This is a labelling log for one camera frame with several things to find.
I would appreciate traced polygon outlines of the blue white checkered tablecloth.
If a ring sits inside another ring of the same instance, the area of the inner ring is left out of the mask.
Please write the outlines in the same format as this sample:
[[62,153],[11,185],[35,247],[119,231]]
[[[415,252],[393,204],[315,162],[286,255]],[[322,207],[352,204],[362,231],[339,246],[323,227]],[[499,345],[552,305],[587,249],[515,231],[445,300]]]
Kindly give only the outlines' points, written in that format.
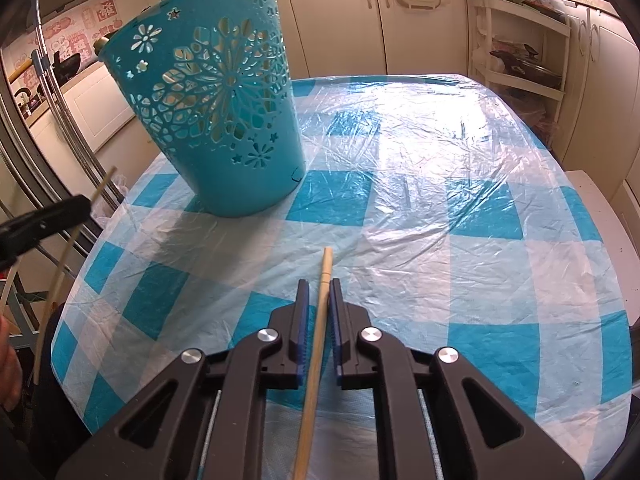
[[178,353],[234,346],[316,284],[425,352],[458,349],[594,478],[626,434],[631,343],[612,262],[552,155],[498,96],[440,76],[293,86],[307,172],[208,214],[158,156],[79,272],[52,368],[90,431]]

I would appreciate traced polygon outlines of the metal mop pole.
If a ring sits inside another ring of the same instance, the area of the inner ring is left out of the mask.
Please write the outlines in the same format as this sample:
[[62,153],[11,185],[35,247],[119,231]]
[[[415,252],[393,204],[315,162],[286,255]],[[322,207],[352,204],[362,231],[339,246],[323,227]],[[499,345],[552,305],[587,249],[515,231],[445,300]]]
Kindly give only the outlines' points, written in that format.
[[103,183],[100,196],[106,201],[108,206],[115,210],[122,203],[124,196],[112,178],[107,175],[96,156],[94,156],[93,151],[91,151],[88,142],[82,135],[78,123],[64,99],[64,94],[55,78],[46,40],[44,40],[39,0],[32,0],[30,10],[32,11],[36,36],[36,48],[32,59],[34,60],[36,73],[49,110],[58,128],[62,131],[63,138],[79,166],[81,166],[89,181],[96,188]]

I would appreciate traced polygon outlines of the black frying pan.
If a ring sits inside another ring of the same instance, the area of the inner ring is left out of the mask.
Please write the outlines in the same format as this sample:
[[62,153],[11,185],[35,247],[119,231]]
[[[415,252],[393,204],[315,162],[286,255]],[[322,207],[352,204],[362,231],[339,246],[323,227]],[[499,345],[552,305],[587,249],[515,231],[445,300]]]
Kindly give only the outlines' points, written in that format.
[[62,86],[63,84],[66,84],[67,81],[70,81],[73,76],[79,72],[80,64],[81,55],[79,53],[74,53],[65,60],[62,60],[61,53],[55,51],[53,55],[52,68],[58,85]]

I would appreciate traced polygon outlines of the bamboo chopstick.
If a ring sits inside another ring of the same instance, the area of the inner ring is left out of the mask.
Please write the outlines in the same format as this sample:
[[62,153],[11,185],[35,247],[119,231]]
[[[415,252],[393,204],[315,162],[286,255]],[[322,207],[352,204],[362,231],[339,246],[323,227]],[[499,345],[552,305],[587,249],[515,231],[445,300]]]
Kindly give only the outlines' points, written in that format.
[[329,311],[329,289],[332,276],[333,249],[323,249],[318,286],[317,312],[314,321],[314,339],[307,373],[305,401],[300,422],[296,457],[293,467],[293,480],[305,480],[309,467],[314,438],[314,421],[320,387],[324,341],[326,340],[326,319]]
[[[94,203],[98,200],[98,197],[104,191],[104,188],[109,183],[112,183],[112,177],[114,176],[117,168],[115,166],[111,166],[111,169],[107,171],[105,177],[102,179],[96,190],[93,192],[90,198],[89,205],[89,219],[91,218],[91,211]],[[52,312],[54,311],[54,300],[56,296],[58,296],[58,292],[61,289],[62,281],[63,281],[63,273],[66,265],[66,260],[70,255],[70,252],[75,246],[76,240],[79,237],[82,225],[87,222],[87,220],[81,220],[77,226],[74,226],[72,232],[70,232],[70,237],[67,239],[65,248],[62,252],[62,256],[60,260],[58,260],[58,265],[56,266],[55,272],[52,276],[52,280],[49,286],[46,304],[43,309],[43,316],[40,323],[39,334],[37,338],[36,344],[36,352],[35,352],[35,362],[34,362],[34,372],[32,373],[32,381],[34,382],[34,386],[37,387],[39,385],[40,379],[40,370],[41,370],[41,362],[42,355],[44,349],[44,340],[46,339],[47,328],[49,326],[49,322],[51,319]]]

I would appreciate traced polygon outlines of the white shelf cart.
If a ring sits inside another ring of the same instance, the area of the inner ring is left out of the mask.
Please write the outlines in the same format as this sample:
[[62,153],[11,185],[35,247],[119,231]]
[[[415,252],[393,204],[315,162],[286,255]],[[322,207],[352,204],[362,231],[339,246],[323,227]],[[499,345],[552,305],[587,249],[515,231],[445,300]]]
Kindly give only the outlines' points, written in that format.
[[469,75],[495,91],[531,96],[555,124],[565,96],[570,23],[546,2],[466,0]]

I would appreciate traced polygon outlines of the cream kitchen cabinets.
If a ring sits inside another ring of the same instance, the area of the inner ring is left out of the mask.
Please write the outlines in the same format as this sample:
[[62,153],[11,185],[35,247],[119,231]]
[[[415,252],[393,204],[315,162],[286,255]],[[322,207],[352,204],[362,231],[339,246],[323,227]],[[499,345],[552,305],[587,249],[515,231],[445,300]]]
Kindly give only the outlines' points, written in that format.
[[[48,51],[81,55],[61,86],[82,135],[103,168],[134,182],[158,154],[116,81],[99,59],[107,40],[162,0],[39,0]],[[603,0],[534,0],[565,14],[570,57],[555,124],[531,96],[495,91],[550,148],[568,172],[584,172],[614,204],[639,195],[639,50]],[[324,76],[469,76],[466,0],[277,0],[294,79]],[[10,43],[16,70],[36,48],[35,29]],[[67,146],[47,104],[27,119],[37,148],[74,193],[92,183]]]

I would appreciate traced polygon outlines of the teal perforated plastic basket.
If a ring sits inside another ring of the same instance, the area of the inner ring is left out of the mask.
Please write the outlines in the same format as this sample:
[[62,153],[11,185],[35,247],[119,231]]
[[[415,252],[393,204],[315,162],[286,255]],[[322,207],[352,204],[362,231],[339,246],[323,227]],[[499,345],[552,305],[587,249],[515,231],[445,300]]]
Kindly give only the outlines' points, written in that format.
[[303,179],[277,0],[162,0],[99,59],[211,214],[256,214]]

